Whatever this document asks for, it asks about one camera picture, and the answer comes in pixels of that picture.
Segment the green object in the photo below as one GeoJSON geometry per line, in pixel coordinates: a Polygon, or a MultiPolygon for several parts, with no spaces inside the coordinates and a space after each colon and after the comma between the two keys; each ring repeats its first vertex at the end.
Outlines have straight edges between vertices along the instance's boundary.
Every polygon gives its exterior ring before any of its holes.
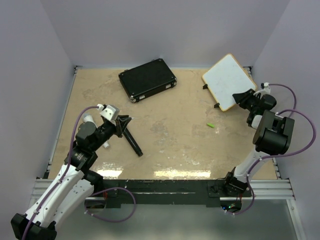
{"type": "Polygon", "coordinates": [[[207,125],[210,127],[210,128],[214,128],[215,125],[211,124],[211,123],[207,123],[207,125]]]}

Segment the purple cord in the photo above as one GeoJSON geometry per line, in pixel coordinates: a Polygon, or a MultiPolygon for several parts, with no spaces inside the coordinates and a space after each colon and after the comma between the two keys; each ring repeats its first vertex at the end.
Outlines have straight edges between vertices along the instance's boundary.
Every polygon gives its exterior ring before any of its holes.
{"type": "MultiPolygon", "coordinates": [[[[75,135],[76,135],[76,131],[77,131],[77,126],[78,126],[78,123],[80,121],[80,118],[81,116],[84,114],[84,112],[86,112],[87,110],[89,109],[97,109],[98,106],[88,106],[86,107],[80,114],[79,116],[77,117],[76,121],[75,121],[75,124],[74,124],[74,127],[73,127],[73,131],[72,131],[72,135],[71,135],[71,141],[70,141],[70,147],[69,147],[69,154],[68,154],[68,162],[67,162],[67,166],[66,166],[66,169],[64,171],[64,173],[62,174],[62,176],[60,177],[59,181],[62,182],[62,180],[64,179],[64,177],[66,176],[69,168],[70,168],[70,164],[71,164],[71,155],[72,155],[72,149],[73,149],[73,146],[74,146],[74,139],[75,139],[75,135]]],[[[42,205],[45,203],[45,201],[48,199],[48,197],[52,194],[52,192],[57,188],[57,186],[59,185],[59,183],[57,182],[55,185],[53,185],[53,187],[48,191],[48,193],[43,197],[42,201],[39,203],[38,207],[35,209],[37,212],[41,209],[42,205]]],[[[34,213],[29,222],[27,223],[25,229],[24,229],[24,232],[23,232],[23,235],[22,235],[22,239],[21,240],[26,240],[26,237],[27,237],[27,232],[30,228],[30,225],[31,223],[33,222],[33,220],[35,219],[36,217],[36,213],[34,213]]]]}
{"type": "MultiPolygon", "coordinates": [[[[272,158],[276,158],[276,157],[281,157],[281,158],[284,158],[284,157],[290,157],[290,156],[293,156],[293,155],[297,155],[297,154],[300,154],[302,152],[304,152],[305,150],[307,150],[308,148],[311,147],[311,145],[315,142],[316,140],[316,137],[317,137],[317,129],[316,129],[316,126],[315,124],[313,123],[313,121],[307,117],[305,114],[303,114],[302,112],[298,111],[298,110],[295,110],[295,109],[286,109],[286,110],[282,110],[281,112],[279,112],[277,115],[280,115],[280,114],[283,114],[285,112],[292,112],[292,113],[297,113],[297,114],[300,114],[301,116],[303,116],[305,119],[307,119],[307,121],[311,124],[311,127],[312,127],[312,131],[313,131],[313,135],[312,135],[312,139],[311,141],[302,149],[298,150],[298,151],[294,151],[294,152],[291,152],[291,153],[288,153],[288,154],[283,154],[283,155],[270,155],[270,156],[263,156],[261,157],[260,159],[263,160],[263,159],[272,159],[272,158]]],[[[251,187],[250,185],[250,182],[249,182],[249,175],[252,171],[252,169],[254,169],[254,167],[260,162],[260,159],[258,159],[257,161],[254,162],[254,164],[249,168],[249,171],[248,171],[248,174],[246,175],[246,182],[248,183],[248,187],[251,191],[251,194],[252,194],[252,200],[249,204],[249,206],[247,206],[244,210],[241,210],[239,212],[235,212],[235,213],[231,213],[230,214],[233,214],[233,215],[239,215],[239,214],[243,214],[244,212],[246,212],[247,210],[249,210],[254,202],[255,202],[255,193],[254,193],[254,190],[253,188],[251,187]]]]}
{"type": "Polygon", "coordinates": [[[84,209],[85,209],[85,212],[88,213],[89,215],[91,215],[92,217],[96,218],[96,219],[100,219],[102,221],[105,221],[105,222],[109,222],[109,223],[121,223],[121,222],[124,222],[126,220],[128,220],[129,218],[132,217],[132,215],[135,213],[136,211],[136,208],[137,208],[137,204],[136,204],[136,199],[135,199],[135,196],[127,189],[123,188],[123,187],[112,187],[112,188],[108,188],[108,189],[105,189],[105,190],[102,190],[102,191],[99,191],[99,192],[96,192],[94,194],[91,195],[91,197],[93,196],[96,196],[96,195],[99,195],[99,194],[102,194],[104,192],[108,192],[108,191],[111,191],[111,190],[124,190],[126,191],[128,194],[130,194],[130,196],[132,197],[133,199],[133,209],[132,209],[132,212],[129,214],[129,216],[123,218],[123,219],[120,219],[120,220],[113,220],[113,219],[109,219],[109,218],[105,218],[103,216],[99,216],[99,215],[95,215],[93,214],[92,212],[90,212],[88,209],[87,209],[87,206],[84,205],[84,209]]]}
{"type": "MultiPolygon", "coordinates": [[[[295,92],[290,87],[288,87],[287,85],[280,84],[280,83],[270,83],[269,86],[280,86],[280,87],[284,87],[284,88],[288,89],[292,93],[293,98],[294,98],[293,110],[296,109],[297,96],[296,96],[295,92]]],[[[288,118],[290,118],[292,116],[292,114],[294,114],[293,111],[289,114],[288,118]]]]}

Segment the purple cable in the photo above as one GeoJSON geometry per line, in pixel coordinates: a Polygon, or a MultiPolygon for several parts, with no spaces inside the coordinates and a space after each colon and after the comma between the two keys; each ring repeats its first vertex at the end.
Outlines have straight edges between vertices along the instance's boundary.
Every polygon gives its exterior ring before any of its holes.
{"type": "Polygon", "coordinates": [[[103,216],[99,216],[99,215],[95,215],[93,214],[92,212],[90,212],[88,209],[87,209],[87,206],[84,205],[84,209],[85,209],[85,212],[88,213],[89,215],[91,215],[92,217],[96,218],[96,219],[100,219],[102,221],[105,221],[105,222],[109,222],[109,223],[121,223],[121,222],[124,222],[126,220],[128,220],[129,218],[132,217],[132,215],[135,213],[136,211],[136,208],[137,208],[137,204],[136,204],[136,199],[135,199],[135,196],[127,189],[123,188],[123,187],[112,187],[112,188],[108,188],[108,189],[105,189],[105,190],[102,190],[102,191],[99,191],[99,192],[96,192],[94,194],[91,195],[91,197],[93,196],[96,196],[96,195],[99,195],[99,194],[102,194],[104,192],[108,192],[108,191],[111,191],[111,190],[123,190],[123,191],[126,191],[128,194],[130,194],[130,196],[132,197],[133,199],[133,209],[132,209],[132,212],[129,214],[129,216],[123,218],[123,219],[120,219],[120,220],[112,220],[112,219],[109,219],[109,218],[105,218],[103,216]]]}
{"type": "MultiPolygon", "coordinates": [[[[298,110],[295,110],[295,109],[282,110],[277,115],[280,115],[280,114],[283,114],[283,113],[286,113],[286,112],[297,113],[297,114],[300,114],[301,116],[303,116],[305,119],[307,119],[307,121],[310,123],[310,125],[312,127],[312,131],[313,131],[313,135],[312,135],[311,141],[304,148],[302,148],[302,149],[300,149],[298,151],[294,151],[294,152],[291,152],[291,153],[288,153],[288,154],[283,154],[283,155],[263,156],[263,157],[260,158],[261,160],[263,160],[263,159],[272,159],[272,158],[276,158],[276,157],[284,158],[284,157],[290,157],[290,156],[293,156],[293,155],[297,155],[297,154],[300,154],[300,153],[304,152],[308,148],[310,148],[311,145],[315,142],[316,137],[317,137],[317,129],[316,129],[316,126],[315,126],[314,122],[309,117],[307,117],[305,114],[303,114],[302,112],[300,112],[298,110]]],[[[249,175],[250,175],[252,169],[254,169],[254,167],[260,162],[260,159],[258,159],[257,161],[254,162],[254,164],[249,168],[248,174],[246,175],[246,182],[248,183],[248,187],[249,187],[249,189],[251,191],[251,194],[252,194],[252,200],[251,200],[249,206],[247,206],[244,210],[241,210],[239,212],[235,212],[235,213],[230,212],[230,214],[233,214],[233,215],[243,214],[244,212],[248,211],[253,206],[253,204],[255,202],[255,193],[254,193],[253,188],[250,185],[249,175]]]]}
{"type": "MultiPolygon", "coordinates": [[[[296,96],[295,92],[290,87],[288,87],[287,85],[280,84],[280,83],[270,83],[269,86],[280,86],[280,87],[284,87],[284,88],[288,89],[292,93],[293,98],[294,98],[293,110],[296,109],[297,96],[296,96]]],[[[288,118],[290,118],[292,116],[292,114],[294,114],[293,111],[289,114],[288,118]]]]}
{"type": "MultiPolygon", "coordinates": [[[[64,173],[62,174],[62,176],[59,178],[59,181],[62,182],[62,180],[64,179],[64,177],[66,176],[69,168],[70,168],[70,164],[71,164],[71,153],[72,153],[72,149],[73,149],[73,146],[74,146],[74,139],[75,139],[75,135],[76,135],[76,131],[77,131],[77,126],[78,126],[78,123],[80,121],[80,118],[82,116],[82,114],[84,114],[84,112],[86,112],[87,110],[89,109],[97,109],[98,106],[88,106],[86,107],[80,114],[79,116],[77,117],[76,121],[75,121],[75,124],[74,124],[74,127],[73,127],[73,131],[72,131],[72,135],[71,135],[71,141],[70,141],[70,147],[69,147],[69,154],[68,154],[68,162],[67,162],[67,166],[66,166],[66,169],[64,171],[64,173]]],[[[59,185],[59,183],[57,182],[55,185],[53,185],[53,187],[48,191],[48,193],[43,197],[42,201],[39,203],[38,207],[35,209],[37,212],[41,209],[42,205],[45,203],[45,201],[48,199],[48,197],[52,194],[52,192],[57,188],[57,186],[59,185]]],[[[27,223],[25,229],[24,229],[24,232],[23,232],[23,235],[22,235],[22,239],[21,240],[26,240],[26,237],[27,237],[27,233],[28,233],[28,230],[30,228],[30,225],[31,223],[33,222],[33,220],[35,219],[36,217],[36,213],[34,213],[29,222],[27,223]]]]}

